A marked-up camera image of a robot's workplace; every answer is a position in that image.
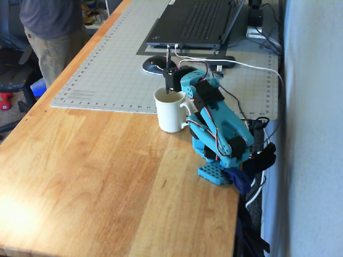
red dumbbell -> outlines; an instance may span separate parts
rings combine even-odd
[[[7,99],[0,102],[0,110],[2,111],[8,111],[11,107],[11,102]]]
[[[2,100],[7,100],[13,97],[13,93],[1,93],[0,97],[2,98]]]

blue mounting plate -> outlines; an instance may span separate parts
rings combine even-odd
[[[220,173],[224,169],[225,168],[220,165],[220,162],[212,162],[208,163],[207,165],[201,166],[198,169],[198,175],[206,178],[216,185],[227,184],[226,180]]]

mug handle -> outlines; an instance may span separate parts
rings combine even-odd
[[[188,111],[188,115],[192,115],[192,106],[191,106],[191,103],[186,101],[186,102],[183,102],[182,104],[180,104],[180,107],[186,107],[187,111]]]
[[[186,107],[186,109],[187,109],[187,111],[188,111],[188,114],[189,115],[192,115],[193,113],[192,113],[192,106],[191,106],[191,103],[190,102],[188,102],[188,101],[185,101],[185,102],[183,102],[182,104],[180,104],[180,107],[182,108],[182,107]],[[181,128],[184,128],[184,127],[186,127],[186,126],[188,126],[188,123],[187,122],[184,122],[184,123],[182,123],[181,124]]]

khaki pants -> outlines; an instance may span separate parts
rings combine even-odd
[[[38,56],[39,67],[47,88],[51,86],[89,39],[84,26],[79,31],[57,39],[41,39],[26,28],[25,33]]]

laptop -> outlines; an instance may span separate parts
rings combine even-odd
[[[170,0],[146,43],[218,48],[225,43],[245,0]]]

